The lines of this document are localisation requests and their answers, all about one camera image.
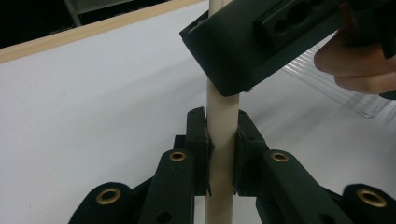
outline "white table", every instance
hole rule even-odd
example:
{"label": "white table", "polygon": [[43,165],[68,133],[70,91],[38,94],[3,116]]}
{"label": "white table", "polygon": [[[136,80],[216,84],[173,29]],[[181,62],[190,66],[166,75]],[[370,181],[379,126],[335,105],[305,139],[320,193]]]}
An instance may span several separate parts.
{"label": "white table", "polygon": [[[88,192],[134,187],[205,105],[206,77],[178,32],[207,2],[0,64],[0,223],[67,223]],[[396,198],[396,109],[366,119],[280,71],[241,98],[270,148],[320,185]],[[204,223],[196,199],[196,223]],[[234,223],[260,223],[237,198]]]}

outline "finger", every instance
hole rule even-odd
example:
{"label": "finger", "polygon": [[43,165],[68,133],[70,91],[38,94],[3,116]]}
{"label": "finger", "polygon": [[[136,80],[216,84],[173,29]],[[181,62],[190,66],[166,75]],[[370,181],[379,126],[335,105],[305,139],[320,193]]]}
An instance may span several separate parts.
{"label": "finger", "polygon": [[367,94],[396,90],[396,72],[369,77],[334,77],[334,81],[344,89]]}
{"label": "finger", "polygon": [[337,77],[364,77],[396,71],[396,57],[385,59],[380,44],[356,46],[348,29],[337,34],[315,55],[318,70]]}

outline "brass ring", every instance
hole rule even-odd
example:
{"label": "brass ring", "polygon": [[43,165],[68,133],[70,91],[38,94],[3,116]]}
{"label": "brass ring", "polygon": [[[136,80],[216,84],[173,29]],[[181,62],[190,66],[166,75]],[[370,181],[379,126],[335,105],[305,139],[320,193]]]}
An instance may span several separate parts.
{"label": "brass ring", "polygon": [[[110,197],[104,197],[105,194],[110,193],[111,196]],[[107,205],[107,204],[111,204],[114,203],[116,200],[119,199],[119,197],[121,196],[121,191],[119,189],[104,189],[102,190],[102,192],[100,192],[98,194],[98,196],[96,196],[96,202],[101,204],[101,205]]]}
{"label": "brass ring", "polygon": [[379,194],[368,189],[358,189],[356,191],[358,197],[374,207],[385,207],[387,206],[387,201]]}
{"label": "brass ring", "polygon": [[280,153],[280,152],[273,152],[273,153],[271,153],[271,157],[272,157],[272,159],[274,159],[275,161],[282,161],[282,162],[285,162],[285,161],[288,161],[288,160],[289,160],[289,157],[288,157],[288,156],[286,156],[285,154]]}
{"label": "brass ring", "polygon": [[172,152],[169,155],[169,159],[171,161],[184,161],[184,160],[186,160],[186,158],[187,158],[186,153],[181,152],[181,151]]}

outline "transparent plastic container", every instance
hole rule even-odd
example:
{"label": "transparent plastic container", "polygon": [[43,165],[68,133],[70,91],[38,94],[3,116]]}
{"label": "transparent plastic container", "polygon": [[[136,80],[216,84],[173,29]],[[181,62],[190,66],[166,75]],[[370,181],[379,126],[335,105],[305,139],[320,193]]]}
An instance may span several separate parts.
{"label": "transparent plastic container", "polygon": [[319,48],[320,45],[314,46],[282,69],[366,118],[373,118],[390,103],[390,100],[378,95],[362,94],[338,87],[332,76],[320,72],[314,66],[314,55]]}

